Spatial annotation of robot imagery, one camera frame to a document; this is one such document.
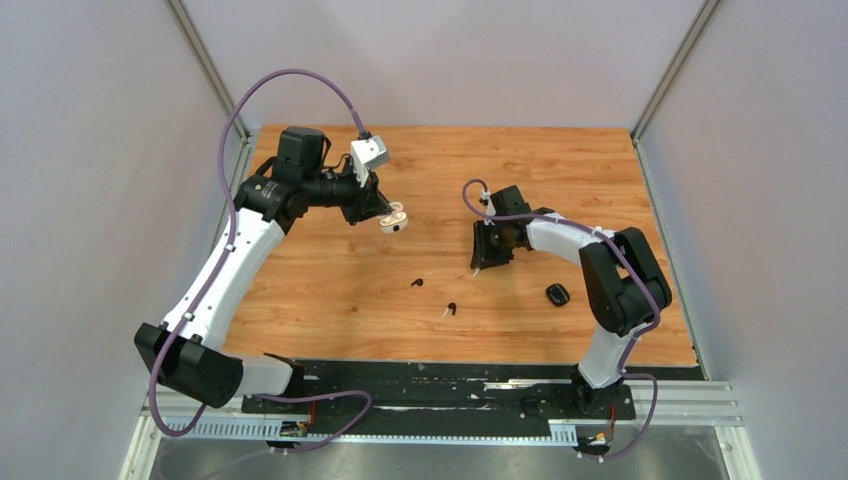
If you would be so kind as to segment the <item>white earbud charging case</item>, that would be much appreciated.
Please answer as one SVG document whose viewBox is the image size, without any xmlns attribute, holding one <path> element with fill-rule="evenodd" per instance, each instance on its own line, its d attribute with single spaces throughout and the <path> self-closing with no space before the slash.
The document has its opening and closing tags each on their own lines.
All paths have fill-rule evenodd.
<svg viewBox="0 0 848 480">
<path fill-rule="evenodd" d="M 408 215 L 401 202 L 390 202 L 391 212 L 378 217 L 380 229 L 385 234 L 393 234 L 404 230 L 408 226 Z"/>
</svg>

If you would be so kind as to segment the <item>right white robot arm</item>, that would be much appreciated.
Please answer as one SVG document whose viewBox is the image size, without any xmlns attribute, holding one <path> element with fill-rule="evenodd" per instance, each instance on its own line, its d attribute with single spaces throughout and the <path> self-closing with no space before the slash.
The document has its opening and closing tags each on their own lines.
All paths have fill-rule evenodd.
<svg viewBox="0 0 848 480">
<path fill-rule="evenodd" d="M 470 267 L 509 264 L 518 248 L 548 253 L 580 267 L 596 327 L 572 378 L 571 403 L 596 417 L 612 403 L 641 336 L 655 329 L 671 288 L 644 233 L 589 227 L 547 208 L 532 209 L 517 186 L 484 187 L 473 224 Z"/>
</svg>

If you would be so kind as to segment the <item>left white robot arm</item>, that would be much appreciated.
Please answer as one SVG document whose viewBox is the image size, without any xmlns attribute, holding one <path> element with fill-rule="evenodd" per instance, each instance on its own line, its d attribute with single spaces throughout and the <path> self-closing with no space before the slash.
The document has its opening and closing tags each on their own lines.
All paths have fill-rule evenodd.
<svg viewBox="0 0 848 480">
<path fill-rule="evenodd" d="M 319 130 L 288 127 L 277 152 L 238 188 L 230 219 L 198 277 L 157 325 L 143 323 L 134 345 L 156 384 L 220 408 L 236 396 L 267 395 L 283 413 L 298 411 L 306 386 L 292 361 L 272 354 L 238 357 L 222 347 L 248 288 L 294 222 L 311 207 L 337 208 L 349 225 L 375 218 L 385 233 L 405 228 L 398 202 L 379 189 L 378 167 L 390 155 L 378 136 L 350 144 L 340 166 L 324 162 L 330 140 Z"/>
</svg>

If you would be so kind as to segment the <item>black earbud charging case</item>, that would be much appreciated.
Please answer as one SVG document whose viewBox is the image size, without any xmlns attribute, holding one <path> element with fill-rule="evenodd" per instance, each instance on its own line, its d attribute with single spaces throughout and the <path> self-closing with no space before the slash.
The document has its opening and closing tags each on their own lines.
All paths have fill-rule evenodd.
<svg viewBox="0 0 848 480">
<path fill-rule="evenodd" d="M 571 300 L 569 291 L 561 283 L 552 283 L 545 289 L 548 300 L 555 307 L 563 307 Z"/>
</svg>

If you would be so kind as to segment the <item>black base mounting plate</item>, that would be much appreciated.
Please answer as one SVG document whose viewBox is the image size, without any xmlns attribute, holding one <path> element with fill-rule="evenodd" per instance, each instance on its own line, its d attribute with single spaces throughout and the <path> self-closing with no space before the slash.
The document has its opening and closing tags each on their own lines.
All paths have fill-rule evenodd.
<svg viewBox="0 0 848 480">
<path fill-rule="evenodd" d="M 551 420 L 587 421 L 601 429 L 633 420 L 634 402 L 621 384 L 602 412 L 583 414 L 571 402 L 574 365 L 300 360 L 291 398 L 344 392 L 304 405 L 246 398 L 251 414 L 313 414 L 313 432 L 333 433 L 364 405 L 355 433 L 540 435 Z"/>
</svg>

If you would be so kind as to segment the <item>left aluminium frame post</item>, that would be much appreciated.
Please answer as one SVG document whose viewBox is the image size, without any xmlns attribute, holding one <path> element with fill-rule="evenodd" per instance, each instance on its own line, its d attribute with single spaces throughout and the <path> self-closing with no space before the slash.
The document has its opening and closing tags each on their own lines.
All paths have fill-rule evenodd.
<svg viewBox="0 0 848 480">
<path fill-rule="evenodd" d="M 205 45 L 186 3 L 182 0 L 165 0 L 164 4 L 168 8 L 178 30 L 198 64 L 202 75 L 211 88 L 219 106 L 225 116 L 228 117 L 234 112 L 236 102 L 229 89 L 226 87 L 223 77 L 217 69 L 215 62 Z"/>
</svg>

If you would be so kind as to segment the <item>aluminium frame post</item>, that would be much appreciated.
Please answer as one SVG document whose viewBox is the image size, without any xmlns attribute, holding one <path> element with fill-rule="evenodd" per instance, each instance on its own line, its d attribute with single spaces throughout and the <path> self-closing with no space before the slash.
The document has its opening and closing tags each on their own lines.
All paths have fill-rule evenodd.
<svg viewBox="0 0 848 480">
<path fill-rule="evenodd" d="M 182 0 L 165 0 L 164 4 L 168 8 L 178 30 L 198 64 L 202 75 L 211 88 L 219 106 L 225 116 L 228 117 L 234 112 L 236 102 L 229 89 L 226 87 L 223 77 L 217 69 L 215 62 L 205 45 L 186 3 Z"/>
<path fill-rule="evenodd" d="M 653 93 L 650 95 L 635 126 L 630 130 L 633 144 L 639 143 L 647 134 L 666 97 L 672 90 L 679 75 L 697 48 L 701 38 L 712 23 L 715 15 L 723 6 L 722 0 L 704 0 L 700 3 L 692 22 L 665 68 Z"/>
</svg>

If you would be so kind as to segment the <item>right aluminium frame post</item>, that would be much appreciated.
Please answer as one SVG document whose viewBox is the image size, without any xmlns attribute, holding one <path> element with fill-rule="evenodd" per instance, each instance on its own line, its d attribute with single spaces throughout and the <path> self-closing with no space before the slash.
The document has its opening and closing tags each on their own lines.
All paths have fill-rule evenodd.
<svg viewBox="0 0 848 480">
<path fill-rule="evenodd" d="M 723 6 L 722 0 L 704 0 L 700 3 L 692 22 L 665 68 L 653 93 L 650 95 L 635 126 L 630 130 L 633 144 L 639 143 L 647 134 L 666 97 L 672 90 L 679 75 L 697 48 L 701 38 L 712 23 L 715 15 Z"/>
</svg>

